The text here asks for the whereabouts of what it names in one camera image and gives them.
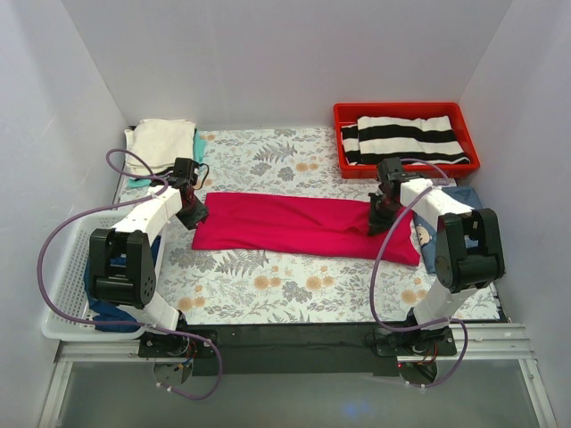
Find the crimson red t shirt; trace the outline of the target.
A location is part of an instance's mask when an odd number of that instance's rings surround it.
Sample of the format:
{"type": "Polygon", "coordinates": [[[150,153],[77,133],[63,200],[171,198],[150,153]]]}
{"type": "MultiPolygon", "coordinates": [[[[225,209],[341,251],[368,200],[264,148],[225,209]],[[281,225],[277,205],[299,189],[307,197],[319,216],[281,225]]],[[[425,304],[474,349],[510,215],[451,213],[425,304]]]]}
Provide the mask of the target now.
{"type": "Polygon", "coordinates": [[[368,202],[263,193],[208,193],[196,251],[263,250],[375,259],[386,233],[368,233],[368,202]]]}

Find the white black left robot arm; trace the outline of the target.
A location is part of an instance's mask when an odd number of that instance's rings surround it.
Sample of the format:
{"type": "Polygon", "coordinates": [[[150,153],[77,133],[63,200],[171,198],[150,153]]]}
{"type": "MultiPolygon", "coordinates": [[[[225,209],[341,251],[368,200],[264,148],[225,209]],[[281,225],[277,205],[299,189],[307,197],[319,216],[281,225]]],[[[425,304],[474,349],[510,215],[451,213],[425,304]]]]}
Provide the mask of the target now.
{"type": "Polygon", "coordinates": [[[161,232],[172,218],[193,230],[208,217],[195,196],[199,169],[188,158],[175,159],[170,171],[152,182],[149,200],[138,204],[110,228],[97,228],[89,238],[87,297],[95,312],[95,328],[131,333],[140,325],[162,328],[159,345],[178,357],[190,336],[178,327],[180,313],[156,291],[161,232]]]}

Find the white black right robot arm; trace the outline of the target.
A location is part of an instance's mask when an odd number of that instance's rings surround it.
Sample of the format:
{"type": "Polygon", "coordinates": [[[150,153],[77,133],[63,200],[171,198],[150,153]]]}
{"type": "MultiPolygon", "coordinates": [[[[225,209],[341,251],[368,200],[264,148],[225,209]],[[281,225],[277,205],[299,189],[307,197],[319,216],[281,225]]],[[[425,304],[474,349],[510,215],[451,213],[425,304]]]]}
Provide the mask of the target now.
{"type": "Polygon", "coordinates": [[[406,171],[399,158],[382,160],[377,179],[378,189],[370,196],[370,235],[385,233],[386,247],[411,212],[436,232],[434,283],[403,325],[380,325],[395,344],[424,354],[444,340],[455,313],[470,296],[504,276],[498,218],[493,210],[458,202],[430,179],[406,171]]]}

